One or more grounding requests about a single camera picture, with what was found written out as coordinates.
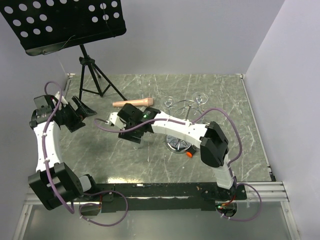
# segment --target tripod leg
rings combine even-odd
[[[120,97],[121,97],[124,101],[127,101],[127,99],[125,98],[125,96],[123,96],[122,93],[116,88],[116,86],[109,80],[109,78],[107,78],[107,76],[101,71],[101,69],[97,66],[97,64],[93,63],[93,66],[94,66],[95,69],[97,69],[98,72],[105,78],[105,80],[111,85],[111,87],[113,87],[113,89],[120,95]]]
[[[94,68],[93,68],[93,66],[92,66],[91,64],[88,64],[88,68],[89,68],[89,70],[90,70],[91,76],[92,76],[93,81],[94,81],[94,84],[95,84],[95,86],[96,86],[96,89],[98,90],[98,93],[99,93],[100,97],[102,97],[103,94],[102,94],[102,91],[101,91],[101,88],[100,88],[98,79],[97,79],[97,77],[96,77]]]
[[[97,69],[93,66],[93,70],[96,74],[96,76],[98,77],[98,79],[101,79],[101,75],[99,74],[99,72],[97,71]]]
[[[82,97],[82,89],[84,88],[84,78],[85,78],[85,65],[82,65],[81,71],[81,81],[80,81],[80,89],[79,89],[79,99],[81,100]]]
[[[106,91],[107,91],[110,87],[111,87],[111,85],[109,84],[109,85],[105,88],[105,90],[103,91],[102,95],[105,95]]]

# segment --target wooden handle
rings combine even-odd
[[[128,100],[128,101],[116,101],[112,103],[114,107],[123,107],[125,104],[132,104],[133,106],[152,106],[154,104],[154,99],[151,97],[147,97],[145,99],[137,99],[137,100]]]

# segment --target white cable tie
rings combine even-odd
[[[62,104],[64,104],[64,105],[68,105],[68,102],[67,102],[67,100],[65,99],[64,96],[62,96],[61,102],[62,102]]]
[[[191,122],[190,122],[190,120],[185,120],[185,124],[184,124],[186,127],[190,127],[190,125],[191,125]]]
[[[166,121],[165,121],[164,126],[169,122],[170,117],[171,117],[171,116],[169,115],[169,117],[168,117],[168,118],[166,119]],[[166,127],[164,128],[164,134],[167,135],[167,128],[166,128]]]

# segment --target perforated metal sheet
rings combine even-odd
[[[120,0],[0,0],[0,12],[30,56],[127,31]]]

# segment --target black bracket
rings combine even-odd
[[[73,201],[83,195],[79,178],[64,162],[55,164],[54,167],[50,168],[50,173],[52,179],[57,178],[59,180],[54,185],[66,202]],[[36,174],[29,176],[28,183],[46,209],[52,210],[62,205],[51,186],[49,186],[46,171],[38,171]]]
[[[228,139],[216,122],[210,122],[206,128],[204,137],[200,138],[201,160],[210,167],[218,168],[224,165],[225,156],[229,151]]]
[[[53,100],[58,102],[56,97],[53,95],[43,95],[34,99],[37,109],[33,111],[31,121],[29,122],[32,129],[48,120],[56,107]],[[78,107],[76,110],[71,106],[71,104],[62,104],[61,110],[58,110],[53,117],[53,121],[55,121],[59,127],[65,125],[71,133],[86,125],[83,122],[85,118],[97,114],[96,111],[89,108],[76,96],[73,96],[72,100]]]
[[[84,57],[80,56],[79,61],[82,66],[88,66],[88,65],[94,64],[96,62],[96,60],[92,59],[89,55],[88,55],[88,58],[84,58]]]
[[[216,182],[191,183],[106,183],[96,184],[96,192],[115,190],[122,193],[130,206],[130,211],[148,210],[181,210],[200,209],[215,211],[218,202],[233,199],[246,200],[244,185],[232,190],[220,188]],[[118,194],[104,194],[102,198],[102,213],[124,211],[125,201]]]
[[[161,111],[152,107],[146,107],[142,112],[139,108],[133,106],[130,103],[126,103],[117,115],[125,122],[125,129],[130,129],[148,120],[154,119],[157,114]],[[146,124],[138,129],[126,133],[119,133],[118,137],[120,139],[125,139],[133,143],[139,144],[144,133],[154,133],[152,130],[152,125]]]

